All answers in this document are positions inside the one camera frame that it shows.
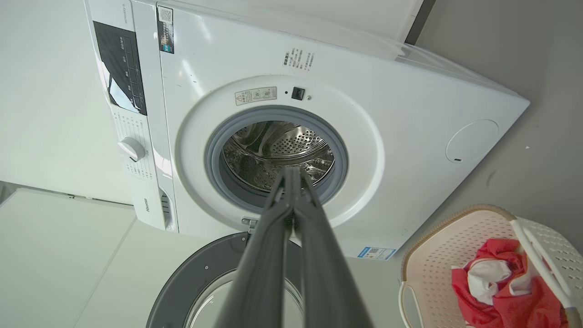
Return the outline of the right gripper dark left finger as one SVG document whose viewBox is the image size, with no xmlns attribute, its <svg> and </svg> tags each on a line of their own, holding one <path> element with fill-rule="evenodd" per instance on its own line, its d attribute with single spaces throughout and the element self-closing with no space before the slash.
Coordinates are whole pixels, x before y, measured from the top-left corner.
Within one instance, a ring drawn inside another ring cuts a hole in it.
<svg viewBox="0 0 583 328">
<path fill-rule="evenodd" d="M 283 324 L 286 245 L 292 227 L 296 168 L 275 180 L 254 228 L 217 328 L 280 328 Z"/>
</svg>

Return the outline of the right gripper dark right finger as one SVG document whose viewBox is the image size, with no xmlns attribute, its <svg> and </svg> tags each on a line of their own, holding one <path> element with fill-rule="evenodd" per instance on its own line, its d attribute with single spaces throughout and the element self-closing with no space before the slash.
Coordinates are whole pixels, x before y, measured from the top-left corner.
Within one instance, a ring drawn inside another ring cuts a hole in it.
<svg viewBox="0 0 583 328">
<path fill-rule="evenodd" d="M 294 168 L 294 232 L 302 247 L 306 328 L 372 328 L 362 295 L 302 168 Z"/>
</svg>

